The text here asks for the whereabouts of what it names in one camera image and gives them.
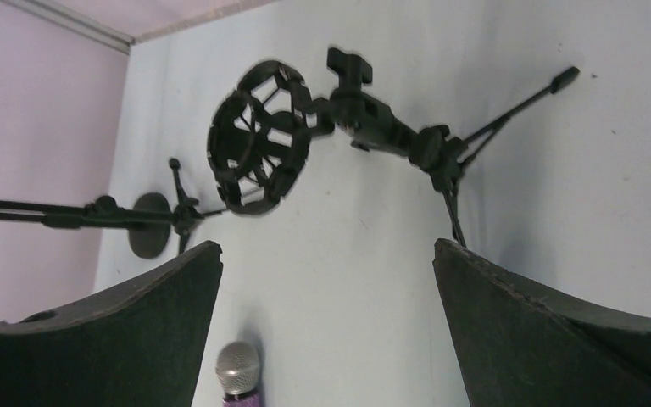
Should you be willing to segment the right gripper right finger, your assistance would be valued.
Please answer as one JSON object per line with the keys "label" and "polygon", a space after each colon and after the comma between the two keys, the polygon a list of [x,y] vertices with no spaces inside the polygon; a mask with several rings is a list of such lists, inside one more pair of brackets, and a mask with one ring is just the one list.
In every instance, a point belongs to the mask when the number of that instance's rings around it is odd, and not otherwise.
{"label": "right gripper right finger", "polygon": [[651,318],[505,270],[448,239],[433,269],[473,406],[651,406]]}

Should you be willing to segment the shock mount tripod stand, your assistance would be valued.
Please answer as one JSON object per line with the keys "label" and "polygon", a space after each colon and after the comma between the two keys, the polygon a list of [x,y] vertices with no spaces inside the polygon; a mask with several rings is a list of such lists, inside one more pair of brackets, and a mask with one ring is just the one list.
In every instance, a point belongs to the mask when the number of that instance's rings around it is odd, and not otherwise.
{"label": "shock mount tripod stand", "polygon": [[354,148],[405,157],[442,194],[452,235],[465,245],[458,217],[459,184],[482,149],[518,113],[563,91],[579,76],[571,66],[539,92],[465,139],[447,125],[415,131],[389,105],[364,91],[373,69],[356,53],[329,47],[328,69],[338,85],[328,98],[312,98],[303,76],[275,59],[253,66],[218,107],[209,128],[208,162],[226,208],[264,215],[292,190],[306,164],[311,141],[340,128]]}

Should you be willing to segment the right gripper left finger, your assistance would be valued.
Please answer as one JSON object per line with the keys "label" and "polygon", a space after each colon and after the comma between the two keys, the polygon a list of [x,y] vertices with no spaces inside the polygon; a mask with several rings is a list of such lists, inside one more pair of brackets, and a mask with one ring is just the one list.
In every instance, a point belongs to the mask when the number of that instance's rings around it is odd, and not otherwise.
{"label": "right gripper left finger", "polygon": [[0,406],[188,406],[223,272],[207,241],[130,280],[0,322]]}

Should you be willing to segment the purple glitter microphone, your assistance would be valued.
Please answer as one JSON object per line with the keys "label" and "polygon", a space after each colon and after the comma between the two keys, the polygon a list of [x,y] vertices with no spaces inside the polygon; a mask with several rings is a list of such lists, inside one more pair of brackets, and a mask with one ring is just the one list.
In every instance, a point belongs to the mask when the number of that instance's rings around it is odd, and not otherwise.
{"label": "purple glitter microphone", "polygon": [[261,362],[250,343],[236,341],[219,352],[214,368],[224,397],[224,407],[261,407]]}

